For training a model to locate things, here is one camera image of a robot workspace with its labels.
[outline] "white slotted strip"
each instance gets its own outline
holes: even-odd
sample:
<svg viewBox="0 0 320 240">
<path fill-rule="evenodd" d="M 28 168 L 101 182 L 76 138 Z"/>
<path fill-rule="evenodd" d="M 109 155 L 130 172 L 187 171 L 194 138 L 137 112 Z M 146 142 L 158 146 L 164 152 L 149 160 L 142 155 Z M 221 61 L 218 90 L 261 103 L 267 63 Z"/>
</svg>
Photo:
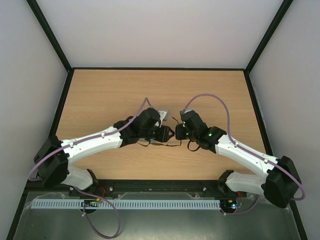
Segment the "white slotted strip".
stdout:
<svg viewBox="0 0 320 240">
<path fill-rule="evenodd" d="M 219 210 L 219 200 L 123 200 L 110 199 L 117 209 L 127 210 Z M 36 199 L 32 209 L 81 209 L 84 199 Z M 92 203 L 86 209 L 112 209 L 105 201 Z"/>
</svg>

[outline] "wooden table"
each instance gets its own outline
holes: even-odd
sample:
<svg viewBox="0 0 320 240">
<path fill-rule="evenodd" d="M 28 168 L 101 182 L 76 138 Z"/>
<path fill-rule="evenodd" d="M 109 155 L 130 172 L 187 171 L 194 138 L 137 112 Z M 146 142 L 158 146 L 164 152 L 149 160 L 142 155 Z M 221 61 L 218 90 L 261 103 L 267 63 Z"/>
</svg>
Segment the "wooden table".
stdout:
<svg viewBox="0 0 320 240">
<path fill-rule="evenodd" d="M 145 97 L 157 110 L 169 110 L 180 120 L 179 111 L 201 93 L 212 93 L 225 101 L 233 137 L 265 151 L 242 71 L 76 69 L 56 135 L 63 140 L 104 130 L 134 115 Z M 213 97 L 200 97 L 190 107 L 209 127 L 227 129 L 225 109 Z M 165 124 L 174 130 L 177 122 L 170 118 Z M 169 141 L 177 143 L 174 138 Z M 216 180 L 225 170 L 250 173 L 208 150 L 191 152 L 187 143 L 185 140 L 178 147 L 132 144 L 88 156 L 75 166 L 93 170 L 98 179 Z"/>
</svg>

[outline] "white wall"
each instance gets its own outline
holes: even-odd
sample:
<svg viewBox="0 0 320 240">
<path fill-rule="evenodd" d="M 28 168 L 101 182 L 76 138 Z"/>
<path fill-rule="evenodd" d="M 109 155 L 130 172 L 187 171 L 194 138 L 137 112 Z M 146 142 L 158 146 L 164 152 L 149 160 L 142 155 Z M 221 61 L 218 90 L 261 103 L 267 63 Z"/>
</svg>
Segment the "white wall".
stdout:
<svg viewBox="0 0 320 240">
<path fill-rule="evenodd" d="M 67 72 L 25 0 L 0 7 L 0 239 L 48 137 Z"/>
<path fill-rule="evenodd" d="M 38 0 L 73 67 L 245 68 L 282 0 Z"/>
<path fill-rule="evenodd" d="M 272 149 L 293 159 L 306 187 L 297 206 L 310 240 L 320 215 L 319 13 L 318 0 L 293 1 L 251 73 Z"/>
</svg>

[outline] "white panel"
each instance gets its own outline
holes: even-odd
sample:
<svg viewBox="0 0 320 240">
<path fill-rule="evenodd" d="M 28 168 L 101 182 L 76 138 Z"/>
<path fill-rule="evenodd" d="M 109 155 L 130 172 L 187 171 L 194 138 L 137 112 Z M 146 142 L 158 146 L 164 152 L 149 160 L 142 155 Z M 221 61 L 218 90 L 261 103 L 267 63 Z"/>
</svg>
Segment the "white panel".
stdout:
<svg viewBox="0 0 320 240">
<path fill-rule="evenodd" d="M 292 158 L 306 187 L 297 206 L 309 239 L 319 239 L 319 13 L 320 1 L 293 1 L 251 74 L 273 151 Z"/>
<path fill-rule="evenodd" d="M 47 138 L 66 71 L 25 0 L 0 7 L 0 239 Z"/>
<path fill-rule="evenodd" d="M 73 67 L 245 68 L 282 0 L 39 0 Z"/>
</svg>

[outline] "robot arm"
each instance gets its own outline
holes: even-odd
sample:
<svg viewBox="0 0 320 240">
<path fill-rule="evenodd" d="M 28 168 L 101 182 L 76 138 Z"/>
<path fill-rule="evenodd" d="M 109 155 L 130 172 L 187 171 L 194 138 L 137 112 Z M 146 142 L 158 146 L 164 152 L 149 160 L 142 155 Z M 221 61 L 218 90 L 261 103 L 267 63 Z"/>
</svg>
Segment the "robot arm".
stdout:
<svg viewBox="0 0 320 240">
<path fill-rule="evenodd" d="M 73 164 L 101 151 L 135 144 L 139 139 L 167 142 L 175 135 L 169 126 L 162 125 L 168 115 L 167 111 L 148 108 L 142 111 L 129 126 L 118 132 L 116 131 L 126 125 L 132 116 L 118 121 L 103 131 L 84 137 L 62 141 L 59 141 L 56 136 L 49 137 L 35 156 L 35 163 L 59 148 L 63 150 L 52 155 L 37 168 L 42 184 L 45 187 L 66 184 L 86 192 L 94 192 L 98 186 L 94 173 L 90 169 L 81 169 Z"/>
<path fill-rule="evenodd" d="M 288 205 L 299 187 L 282 171 L 269 164 L 268 161 L 284 168 L 301 183 L 295 165 L 290 158 L 283 156 L 278 159 L 275 156 L 252 149 L 232 138 L 234 144 L 226 131 L 216 126 L 207 127 L 193 110 L 188 110 L 182 114 L 181 120 L 183 123 L 178 124 L 175 128 L 177 140 L 189 139 L 191 142 L 196 142 L 200 148 L 231 158 L 256 174 L 241 174 L 233 170 L 227 170 L 218 181 L 219 189 L 223 193 L 229 190 L 249 192 L 265 196 L 277 207 L 285 208 Z"/>
</svg>

